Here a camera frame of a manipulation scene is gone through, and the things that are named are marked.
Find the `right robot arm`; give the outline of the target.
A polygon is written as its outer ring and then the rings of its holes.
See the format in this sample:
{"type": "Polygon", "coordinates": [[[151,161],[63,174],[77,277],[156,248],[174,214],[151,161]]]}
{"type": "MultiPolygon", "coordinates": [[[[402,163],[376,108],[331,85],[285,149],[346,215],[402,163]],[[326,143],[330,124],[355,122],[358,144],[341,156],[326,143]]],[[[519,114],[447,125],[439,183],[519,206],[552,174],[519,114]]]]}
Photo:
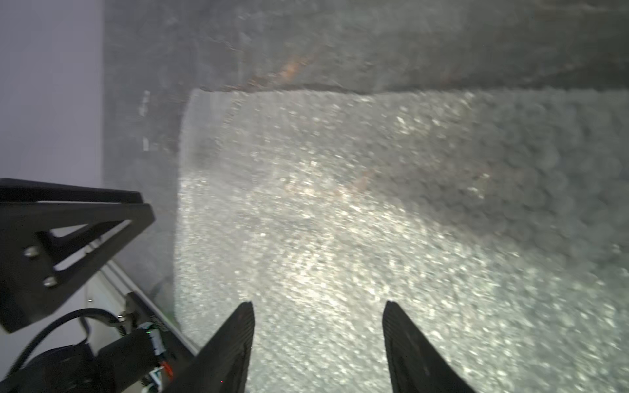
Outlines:
{"type": "MultiPolygon", "coordinates": [[[[20,331],[56,311],[154,222],[140,193],[5,178],[1,181],[1,325],[20,331]]],[[[255,314],[240,304],[193,354],[135,293],[128,314],[77,309],[21,352],[4,392],[243,392],[255,314]]],[[[401,306],[388,302],[383,335],[395,392],[468,392],[401,306]]]]}

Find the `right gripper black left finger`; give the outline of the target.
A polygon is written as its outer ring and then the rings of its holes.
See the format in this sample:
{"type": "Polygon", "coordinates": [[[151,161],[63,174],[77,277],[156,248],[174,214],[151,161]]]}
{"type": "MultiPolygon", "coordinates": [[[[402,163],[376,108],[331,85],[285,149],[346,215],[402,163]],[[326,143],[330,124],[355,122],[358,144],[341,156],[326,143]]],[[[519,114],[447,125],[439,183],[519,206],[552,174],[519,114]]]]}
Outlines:
{"type": "Polygon", "coordinates": [[[165,390],[182,393],[244,393],[254,332],[253,304],[243,302],[198,352],[193,362],[165,390]]]}

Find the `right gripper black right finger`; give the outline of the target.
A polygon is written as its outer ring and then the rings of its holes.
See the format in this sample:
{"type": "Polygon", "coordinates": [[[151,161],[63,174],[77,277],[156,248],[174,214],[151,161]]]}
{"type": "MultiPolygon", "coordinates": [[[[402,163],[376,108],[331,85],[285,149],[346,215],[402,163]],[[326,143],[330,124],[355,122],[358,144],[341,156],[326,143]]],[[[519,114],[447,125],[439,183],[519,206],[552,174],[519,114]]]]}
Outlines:
{"type": "Polygon", "coordinates": [[[398,303],[386,303],[382,325],[394,392],[474,393],[474,389],[448,365],[398,303]]]}

